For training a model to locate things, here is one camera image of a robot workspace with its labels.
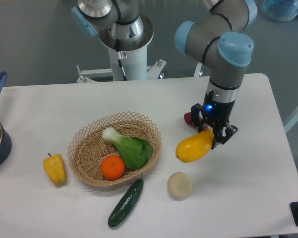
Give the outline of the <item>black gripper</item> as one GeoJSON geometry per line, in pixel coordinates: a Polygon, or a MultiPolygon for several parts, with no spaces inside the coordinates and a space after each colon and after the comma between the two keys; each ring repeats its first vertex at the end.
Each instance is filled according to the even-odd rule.
{"type": "Polygon", "coordinates": [[[211,90],[205,94],[202,106],[195,104],[191,107],[191,125],[198,132],[207,130],[208,126],[213,129],[212,150],[219,144],[224,145],[238,132],[236,126],[228,124],[235,101],[218,102],[216,99],[215,91],[211,90]]]}

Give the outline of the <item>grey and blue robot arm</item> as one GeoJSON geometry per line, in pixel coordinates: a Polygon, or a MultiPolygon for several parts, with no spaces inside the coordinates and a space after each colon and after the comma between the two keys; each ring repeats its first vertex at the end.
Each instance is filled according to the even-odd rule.
{"type": "MultiPolygon", "coordinates": [[[[254,49],[242,30],[257,15],[252,0],[206,0],[211,17],[203,24],[182,23],[174,44],[178,51],[211,70],[203,104],[191,108],[190,124],[198,131],[213,130],[212,146],[225,144],[237,127],[229,122],[254,49]]],[[[89,36],[99,36],[108,49],[115,81],[146,80],[147,46],[153,38],[151,21],[136,0],[79,0],[71,10],[77,25],[89,36]]]]}

